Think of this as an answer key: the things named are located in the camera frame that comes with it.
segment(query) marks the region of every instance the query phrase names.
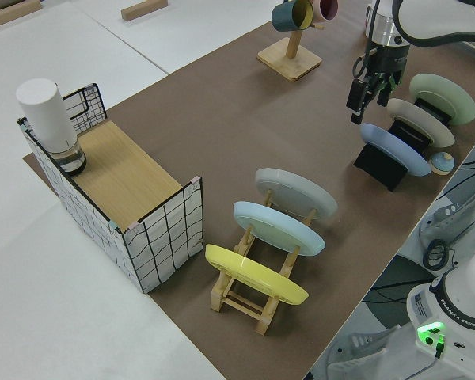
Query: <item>clear glass base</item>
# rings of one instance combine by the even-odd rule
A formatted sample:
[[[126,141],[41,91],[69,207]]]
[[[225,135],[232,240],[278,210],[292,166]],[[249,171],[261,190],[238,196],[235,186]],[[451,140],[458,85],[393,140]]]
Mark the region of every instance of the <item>clear glass base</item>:
[[[62,167],[65,173],[71,176],[79,174],[86,166],[86,156],[78,141],[69,150],[60,153],[50,153],[50,155]]]

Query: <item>brown table mat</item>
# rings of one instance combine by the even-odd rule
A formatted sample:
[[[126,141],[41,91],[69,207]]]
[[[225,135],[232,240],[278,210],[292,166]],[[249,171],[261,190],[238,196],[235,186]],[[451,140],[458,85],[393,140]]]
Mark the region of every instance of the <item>brown table mat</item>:
[[[341,2],[324,31],[303,33],[301,45],[323,60],[298,82],[257,60],[259,51],[288,36],[266,24],[108,110],[180,183],[203,177],[206,243],[229,249],[238,243],[243,230],[233,205],[261,201],[254,184],[259,168],[311,179],[339,204],[331,219],[312,224],[325,250],[299,257],[292,271],[291,279],[310,296],[300,306],[280,304],[266,337],[243,313],[228,306],[210,310],[218,273],[203,253],[150,292],[228,379],[303,378],[447,182],[435,174],[407,176],[389,192],[352,165],[363,142],[345,104],[352,65],[366,43],[366,6]],[[424,72],[457,82],[475,100],[475,53],[465,45],[412,47],[403,84],[392,97],[410,101],[409,81]],[[392,123],[375,102],[364,121],[385,129]],[[452,131],[456,144],[447,150],[461,162],[475,143],[475,120]],[[278,269],[284,259],[259,241],[249,256]]]

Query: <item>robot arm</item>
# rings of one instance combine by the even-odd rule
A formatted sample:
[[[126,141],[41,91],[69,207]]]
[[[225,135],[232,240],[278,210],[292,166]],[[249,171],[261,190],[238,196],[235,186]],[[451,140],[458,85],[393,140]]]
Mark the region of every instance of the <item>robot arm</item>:
[[[413,45],[475,42],[475,0],[393,0],[392,14],[399,33]]]
[[[354,65],[347,100],[356,124],[376,97],[387,105],[401,83],[410,44],[475,42],[475,0],[374,0],[367,11],[366,34],[366,51]]]
[[[417,329],[417,347],[433,355],[442,337],[443,362],[475,380],[475,255],[431,284],[414,287],[407,311]]]

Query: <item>teal mug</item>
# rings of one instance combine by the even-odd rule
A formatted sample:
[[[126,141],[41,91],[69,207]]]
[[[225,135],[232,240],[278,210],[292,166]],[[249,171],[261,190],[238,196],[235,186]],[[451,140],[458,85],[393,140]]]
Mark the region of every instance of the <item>teal mug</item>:
[[[314,20],[314,8],[310,0],[284,0],[272,10],[272,26],[279,32],[291,32],[308,28]]]

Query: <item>mug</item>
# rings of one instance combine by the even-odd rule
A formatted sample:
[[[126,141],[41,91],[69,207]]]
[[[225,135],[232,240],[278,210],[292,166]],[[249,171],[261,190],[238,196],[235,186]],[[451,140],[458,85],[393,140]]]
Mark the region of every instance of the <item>mug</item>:
[[[272,10],[272,26],[278,32],[291,32],[308,28],[314,19],[310,0],[284,0]]]
[[[313,22],[331,21],[338,13],[338,0],[310,0],[313,5]]]

